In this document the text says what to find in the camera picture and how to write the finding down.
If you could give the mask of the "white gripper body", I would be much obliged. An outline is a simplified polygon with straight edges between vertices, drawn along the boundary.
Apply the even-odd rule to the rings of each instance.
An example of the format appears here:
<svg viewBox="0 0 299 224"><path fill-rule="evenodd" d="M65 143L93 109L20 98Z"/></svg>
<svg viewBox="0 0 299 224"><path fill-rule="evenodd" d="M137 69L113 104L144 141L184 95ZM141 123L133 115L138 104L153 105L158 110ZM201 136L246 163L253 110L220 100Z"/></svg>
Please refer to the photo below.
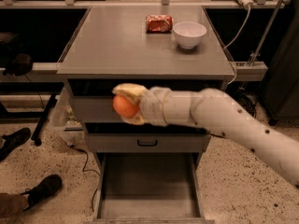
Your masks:
<svg viewBox="0 0 299 224"><path fill-rule="evenodd" d="M164 99L170 92L168 88L153 87L143 94L139 107L146 123L153 126L167 126L164 118Z"/></svg>

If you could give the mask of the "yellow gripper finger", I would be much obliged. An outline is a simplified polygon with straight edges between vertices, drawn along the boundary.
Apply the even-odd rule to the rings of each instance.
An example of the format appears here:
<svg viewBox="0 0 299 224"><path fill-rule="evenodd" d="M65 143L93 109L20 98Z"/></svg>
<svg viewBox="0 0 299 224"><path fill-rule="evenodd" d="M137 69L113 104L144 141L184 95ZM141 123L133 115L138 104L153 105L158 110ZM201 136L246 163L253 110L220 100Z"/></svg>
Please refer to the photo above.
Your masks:
<svg viewBox="0 0 299 224"><path fill-rule="evenodd" d="M146 123L141 112L137 112L131 118L121 117L121 119L131 125L144 125Z"/></svg>
<svg viewBox="0 0 299 224"><path fill-rule="evenodd" d="M122 83L113 88L112 93L114 104L122 104L124 100L137 105L148 89L142 85L133 83Z"/></svg>

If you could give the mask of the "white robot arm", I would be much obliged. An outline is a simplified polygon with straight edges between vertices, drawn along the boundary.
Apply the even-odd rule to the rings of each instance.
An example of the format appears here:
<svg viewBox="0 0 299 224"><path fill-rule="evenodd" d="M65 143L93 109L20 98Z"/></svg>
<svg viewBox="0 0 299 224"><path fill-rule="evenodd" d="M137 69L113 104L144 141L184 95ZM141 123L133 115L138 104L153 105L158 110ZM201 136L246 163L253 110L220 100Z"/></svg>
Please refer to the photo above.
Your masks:
<svg viewBox="0 0 299 224"><path fill-rule="evenodd" d="M217 89L172 91L123 83L112 90L113 108L132 125L204 128L228 138L299 186L299 142L252 117L231 96Z"/></svg>

